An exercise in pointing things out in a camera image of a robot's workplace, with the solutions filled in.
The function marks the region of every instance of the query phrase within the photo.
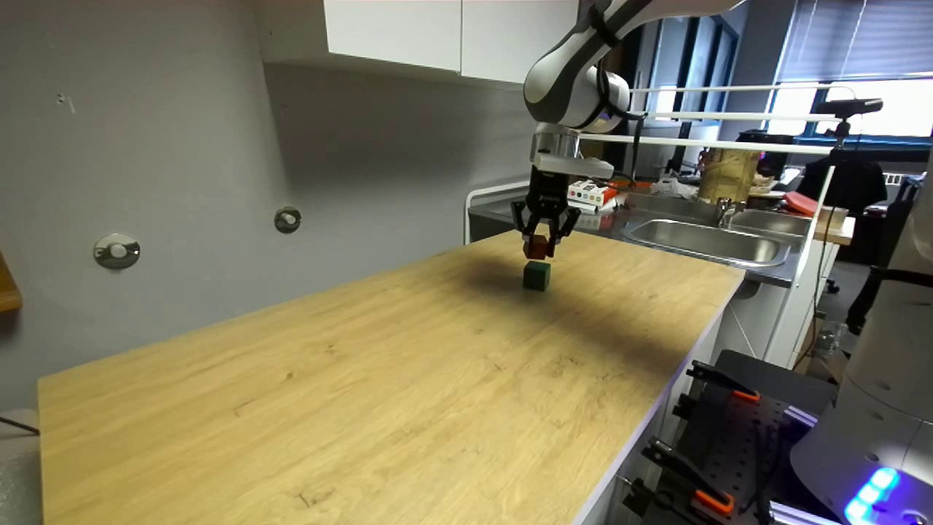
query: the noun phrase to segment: faucet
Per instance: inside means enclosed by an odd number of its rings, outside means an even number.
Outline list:
[[[740,200],[736,200],[736,197],[717,197],[717,206],[715,206],[717,228],[727,228],[728,219],[733,219],[736,212],[740,212],[740,210],[744,210]]]

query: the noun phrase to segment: upper cabinet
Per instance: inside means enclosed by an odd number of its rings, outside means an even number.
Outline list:
[[[578,19],[578,0],[465,0],[465,76],[526,80]]]
[[[523,80],[574,0],[255,0],[266,61],[370,59]]]

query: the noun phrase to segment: desk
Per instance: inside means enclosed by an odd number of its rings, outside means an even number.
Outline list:
[[[505,234],[43,375],[51,525],[571,522],[744,274]]]

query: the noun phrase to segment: window blinds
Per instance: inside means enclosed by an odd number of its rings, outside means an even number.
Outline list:
[[[800,0],[781,80],[933,76],[933,0]]]

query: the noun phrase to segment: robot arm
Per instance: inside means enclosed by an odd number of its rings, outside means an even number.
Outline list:
[[[526,76],[526,105],[540,123],[530,150],[530,185],[514,200],[514,222],[527,258],[554,257],[554,244],[574,229],[570,178],[613,178],[613,164],[580,158],[580,131],[610,131],[629,105],[622,76],[594,67],[632,29],[676,13],[728,12],[740,0],[593,0],[580,24]]]

